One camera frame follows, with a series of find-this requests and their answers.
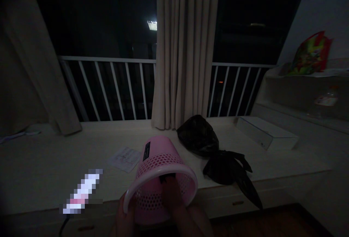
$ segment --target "colorful bag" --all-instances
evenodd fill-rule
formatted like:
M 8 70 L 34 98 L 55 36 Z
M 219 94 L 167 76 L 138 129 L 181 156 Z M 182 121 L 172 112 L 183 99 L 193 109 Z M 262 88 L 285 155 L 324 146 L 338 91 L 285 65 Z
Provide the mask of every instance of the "colorful bag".
M 306 39 L 298 48 L 287 75 L 308 75 L 326 69 L 327 57 L 333 39 L 318 32 Z

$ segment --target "plastic bottle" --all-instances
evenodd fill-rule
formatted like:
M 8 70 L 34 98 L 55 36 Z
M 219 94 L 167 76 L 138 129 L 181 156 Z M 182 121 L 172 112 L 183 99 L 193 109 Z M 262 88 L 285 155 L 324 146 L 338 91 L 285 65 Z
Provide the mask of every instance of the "plastic bottle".
M 330 86 L 324 93 L 318 96 L 309 109 L 307 115 L 313 118 L 322 119 L 329 116 L 332 107 L 338 101 L 338 86 Z

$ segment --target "black cable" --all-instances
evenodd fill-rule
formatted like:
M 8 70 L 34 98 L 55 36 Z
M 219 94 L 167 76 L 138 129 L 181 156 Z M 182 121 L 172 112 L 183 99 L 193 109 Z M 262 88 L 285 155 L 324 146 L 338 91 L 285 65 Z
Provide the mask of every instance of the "black cable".
M 64 222 L 63 222 L 63 224 L 62 224 L 62 227 L 61 227 L 61 229 L 59 230 L 59 237 L 61 237 L 62 236 L 62 232 L 63 232 L 63 230 L 64 230 L 64 227 L 65 227 L 65 225 L 67 224 L 67 222 L 69 221 L 69 217 L 67 217 L 65 220 L 64 220 Z

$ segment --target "floor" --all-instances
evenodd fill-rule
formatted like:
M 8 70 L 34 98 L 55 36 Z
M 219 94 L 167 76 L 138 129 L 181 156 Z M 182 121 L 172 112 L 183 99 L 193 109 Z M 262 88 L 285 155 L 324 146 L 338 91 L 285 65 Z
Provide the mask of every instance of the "floor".
M 300 205 L 238 214 L 211 220 L 215 237 L 317 237 L 331 236 Z M 174 226 L 143 232 L 141 236 L 179 236 Z

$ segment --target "wall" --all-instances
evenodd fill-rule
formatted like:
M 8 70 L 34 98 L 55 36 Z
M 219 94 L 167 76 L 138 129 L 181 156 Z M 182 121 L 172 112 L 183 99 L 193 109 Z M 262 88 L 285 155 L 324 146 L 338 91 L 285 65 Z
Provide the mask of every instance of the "wall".
M 277 64 L 292 61 L 298 46 L 322 30 L 334 38 L 329 59 L 349 57 L 348 4 L 349 0 L 302 0 Z

